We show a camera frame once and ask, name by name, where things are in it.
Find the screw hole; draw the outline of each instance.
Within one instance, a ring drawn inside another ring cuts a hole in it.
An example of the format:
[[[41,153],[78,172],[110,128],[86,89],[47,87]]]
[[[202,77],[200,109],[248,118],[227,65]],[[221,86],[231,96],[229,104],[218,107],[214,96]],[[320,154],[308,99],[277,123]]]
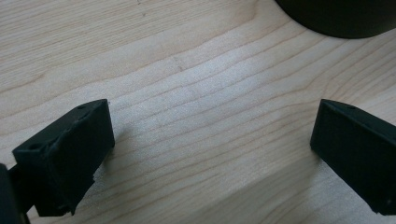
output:
[[[42,145],[40,143],[34,143],[29,146],[29,149],[34,150],[40,148]]]

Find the light wood tabletop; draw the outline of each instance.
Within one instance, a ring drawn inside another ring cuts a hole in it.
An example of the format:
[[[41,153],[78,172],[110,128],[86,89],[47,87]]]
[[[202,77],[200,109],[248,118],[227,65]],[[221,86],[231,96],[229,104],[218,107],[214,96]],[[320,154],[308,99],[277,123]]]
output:
[[[274,0],[0,1],[1,163],[102,98],[95,184],[32,223],[396,223],[309,146],[321,98],[396,124],[395,30],[327,37]]]

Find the wooden table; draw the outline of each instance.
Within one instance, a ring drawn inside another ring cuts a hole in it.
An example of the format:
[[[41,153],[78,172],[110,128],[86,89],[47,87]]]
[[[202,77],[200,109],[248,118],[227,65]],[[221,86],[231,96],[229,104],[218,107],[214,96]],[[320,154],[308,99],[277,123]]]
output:
[[[396,31],[326,37],[273,0],[3,0],[0,18],[0,162],[95,99],[116,137],[76,214],[32,223],[396,223],[309,147],[321,98],[396,124]]]

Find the black round object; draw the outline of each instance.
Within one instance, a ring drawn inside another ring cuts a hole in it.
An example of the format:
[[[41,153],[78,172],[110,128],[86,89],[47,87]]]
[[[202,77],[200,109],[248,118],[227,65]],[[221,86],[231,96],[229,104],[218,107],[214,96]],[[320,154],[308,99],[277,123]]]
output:
[[[396,0],[276,0],[293,19],[324,35],[364,38],[396,28]]]

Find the black object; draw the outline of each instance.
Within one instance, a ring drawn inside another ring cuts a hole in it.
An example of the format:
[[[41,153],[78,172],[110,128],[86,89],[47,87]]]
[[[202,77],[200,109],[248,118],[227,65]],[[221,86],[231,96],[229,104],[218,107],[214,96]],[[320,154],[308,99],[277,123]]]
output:
[[[33,205],[41,217],[74,214],[114,144],[106,99],[72,109],[12,151],[17,165],[8,179],[0,169],[1,194],[9,197],[0,204],[13,210],[1,210],[0,218],[14,216],[15,204],[18,214]]]
[[[374,212],[396,215],[396,127],[353,105],[321,100],[311,148]]]
[[[395,0],[276,0],[293,19],[318,33],[364,38],[396,28]]]

